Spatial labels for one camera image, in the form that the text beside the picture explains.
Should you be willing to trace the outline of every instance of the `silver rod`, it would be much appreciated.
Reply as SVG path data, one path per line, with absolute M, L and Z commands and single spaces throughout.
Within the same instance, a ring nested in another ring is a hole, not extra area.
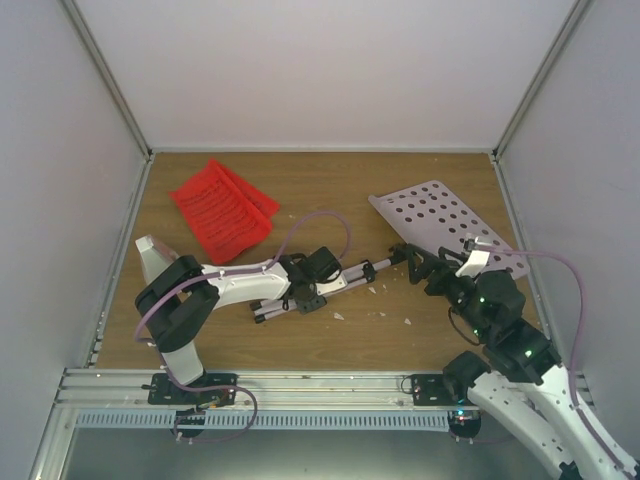
M 522 226 L 522 222 L 520 221 L 513 203 L 511 189 L 509 188 L 507 179 L 502 171 L 502 167 L 499 162 L 493 161 L 492 163 L 496 177 L 498 178 L 498 185 L 502 192 L 502 198 L 504 199 L 504 204 L 507 208 L 507 215 L 511 221 L 511 226 L 513 227 L 513 233 L 516 237 L 518 248 L 521 250 L 529 250 L 529 242 L 526 239 L 524 227 Z M 540 319 L 540 325 L 542 325 L 542 330 L 548 338 L 556 340 L 560 337 L 558 337 L 558 332 L 549 321 L 549 309 L 544 301 L 544 298 L 546 297 L 543 297 L 540 282 L 538 281 L 540 278 L 540 270 L 535 262 L 529 262 L 529 265 L 531 267 L 528 274 L 529 286 L 531 287 L 531 293 L 533 294 L 533 303 L 536 307 L 538 318 Z
M 584 14 L 591 4 L 592 0 L 575 0 L 575 2 L 573 3 L 571 10 L 569 10 L 567 17 L 562 24 L 562 27 L 560 27 L 560 31 L 554 38 L 551 47 L 549 47 L 549 50 L 542 60 L 542 63 L 538 67 L 536 74 L 533 76 L 531 83 L 527 87 L 522 100 L 520 100 L 518 108 L 516 108 L 516 111 L 511 117 L 511 120 L 509 120 L 509 123 L 507 124 L 507 128 L 498 141 L 498 145 L 494 150 L 495 155 L 498 159 L 507 149 L 509 142 L 513 138 L 513 135 L 522 122 L 522 119 L 525 117 L 527 111 L 529 110 L 529 107 L 533 103 L 533 100 L 535 99 L 538 92 L 540 92 L 545 80 L 549 76 L 549 73 L 568 45 L 569 40 L 571 40 L 571 37 L 576 31 L 576 27 L 584 18 Z
M 145 156 L 145 158 L 149 160 L 151 156 L 151 148 L 149 147 L 147 141 L 145 140 L 144 135 L 142 134 L 142 130 L 140 129 L 138 122 L 133 116 L 133 113 L 131 112 L 131 109 L 129 108 L 127 101 L 125 100 L 124 95 L 120 90 L 120 87 L 118 87 L 118 83 L 116 82 L 113 76 L 113 73 L 111 73 L 111 69 L 107 64 L 107 61 L 104 58 L 104 55 L 100 51 L 100 48 L 98 47 L 98 44 L 95 38 L 93 37 L 93 34 L 91 33 L 91 29 L 89 28 L 89 25 L 87 24 L 86 19 L 84 18 L 84 16 L 82 15 L 82 12 L 80 11 L 80 8 L 78 7 L 75 0 L 59 0 L 59 1 L 63 9 L 67 13 L 69 20 L 71 21 L 71 24 L 76 30 L 78 37 L 80 37 L 80 41 L 82 42 L 87 52 L 89 53 L 89 56 L 93 60 L 93 64 L 98 70 L 98 73 L 102 78 L 105 86 L 107 87 L 107 90 L 109 90 L 109 93 L 111 94 L 111 98 L 113 99 L 114 103 L 116 104 L 116 107 L 122 114 L 122 117 L 125 123 L 127 124 L 127 127 L 131 132 L 131 135 L 133 136 L 133 139 L 138 144 L 138 148 L 140 148 L 140 151 Z

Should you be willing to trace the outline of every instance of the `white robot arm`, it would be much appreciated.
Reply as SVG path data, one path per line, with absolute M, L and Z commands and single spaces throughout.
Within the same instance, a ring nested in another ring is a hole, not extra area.
M 191 256 L 179 257 L 150 235 L 138 239 L 136 247 L 148 284 L 135 301 L 143 316 L 185 280 L 208 277 L 184 289 L 184 301 L 176 294 L 160 302 L 162 306 L 146 322 L 154 346 L 181 385 L 189 385 L 205 373 L 194 338 L 213 310 L 252 302 L 256 323 L 290 310 L 305 314 L 324 306 L 327 297 L 372 282 L 377 270 L 402 261 L 392 256 L 375 265 L 365 261 L 343 271 L 331 252 L 322 247 L 309 256 L 282 256 L 275 263 L 266 260 L 218 267 L 200 265 Z

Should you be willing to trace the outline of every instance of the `red mesh fabric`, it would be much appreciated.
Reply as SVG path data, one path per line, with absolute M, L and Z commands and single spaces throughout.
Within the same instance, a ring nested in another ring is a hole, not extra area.
M 280 204 L 273 200 L 271 197 L 266 196 L 256 187 L 247 182 L 244 178 L 237 175 L 235 172 L 225 167 L 224 165 L 220 165 L 215 160 L 210 160 L 207 168 L 212 168 L 212 166 L 217 165 L 220 167 L 222 172 L 229 177 L 229 179 L 234 183 L 236 187 L 244 194 L 244 196 L 255 205 L 255 207 L 260 210 L 264 215 L 271 218 L 275 215 L 275 213 L 280 209 Z
M 215 160 L 169 195 L 217 265 L 263 241 L 272 229 L 263 212 L 275 213 L 279 208 L 275 201 Z

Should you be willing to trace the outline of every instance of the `gray wall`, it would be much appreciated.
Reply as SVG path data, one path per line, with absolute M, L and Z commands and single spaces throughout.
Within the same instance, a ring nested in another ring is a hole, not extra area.
M 586 280 L 582 365 L 598 413 L 636 457 L 640 437 L 640 2 L 596 1 L 504 156 L 531 246 L 562 253 Z M 563 357 L 575 282 L 543 261 Z
M 0 465 L 79 365 L 142 158 L 54 0 L 0 0 Z
M 78 3 L 153 148 L 488 151 L 573 0 Z

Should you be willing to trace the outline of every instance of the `wooden table surface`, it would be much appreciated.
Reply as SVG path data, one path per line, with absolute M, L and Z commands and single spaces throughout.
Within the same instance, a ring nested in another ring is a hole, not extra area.
M 272 219 L 269 237 L 233 264 L 272 257 L 297 219 L 317 210 L 338 211 L 351 223 L 353 246 L 342 262 L 345 267 L 363 259 L 383 259 L 388 255 L 387 249 L 401 239 L 367 197 L 428 180 L 447 185 L 515 246 L 486 155 L 160 154 L 151 168 L 107 321 L 98 367 L 159 367 L 154 352 L 132 340 L 140 320 L 133 301 L 145 286 L 134 241 L 152 234 L 179 254 L 193 254 L 200 262 L 210 263 L 168 192 L 180 187 L 214 156 L 281 204 Z M 314 218 L 298 230 L 287 252 L 308 254 L 326 245 L 337 255 L 344 241 L 343 227 L 337 220 Z M 383 271 L 372 285 L 375 294 L 367 286 L 359 287 L 330 298 L 327 306 L 304 316 L 290 312 L 257 325 L 247 304 L 217 310 L 196 339 L 200 357 L 209 369 L 441 369 L 472 347 L 449 325 L 446 300 L 427 297 L 424 285 L 410 285 L 405 270 L 406 265 L 401 264 Z M 530 298 L 526 280 L 519 280 L 519 286 Z M 334 318 L 334 313 L 344 320 Z M 525 318 L 536 323 L 530 300 Z

